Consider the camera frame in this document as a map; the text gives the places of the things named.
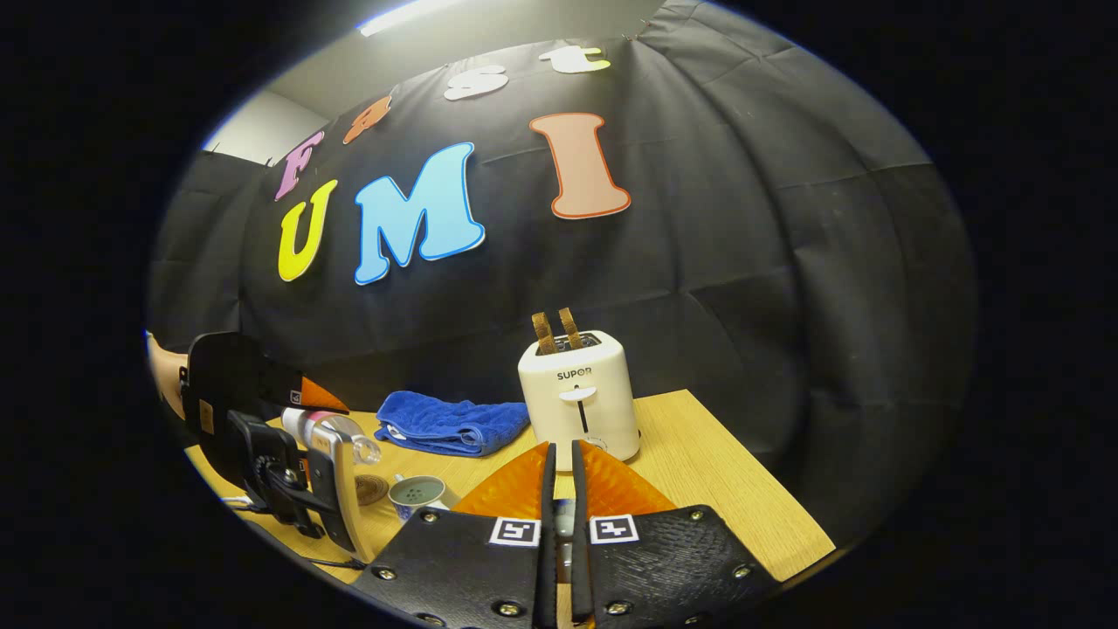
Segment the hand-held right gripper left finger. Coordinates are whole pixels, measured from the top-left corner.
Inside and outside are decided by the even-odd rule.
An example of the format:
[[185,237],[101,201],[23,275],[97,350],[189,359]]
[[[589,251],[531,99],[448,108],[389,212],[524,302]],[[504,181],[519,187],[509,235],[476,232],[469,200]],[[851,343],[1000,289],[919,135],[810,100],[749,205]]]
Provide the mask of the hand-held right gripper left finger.
[[531,447],[455,509],[416,509],[353,588],[443,628],[555,628],[556,446]]

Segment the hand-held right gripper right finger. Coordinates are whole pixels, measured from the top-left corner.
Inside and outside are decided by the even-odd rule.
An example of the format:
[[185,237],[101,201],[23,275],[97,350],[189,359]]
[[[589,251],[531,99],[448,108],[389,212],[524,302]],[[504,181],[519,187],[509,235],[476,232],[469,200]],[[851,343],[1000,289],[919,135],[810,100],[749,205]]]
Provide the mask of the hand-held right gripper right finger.
[[625,463],[579,439],[571,616],[586,628],[712,628],[778,582],[716,509],[678,507]]

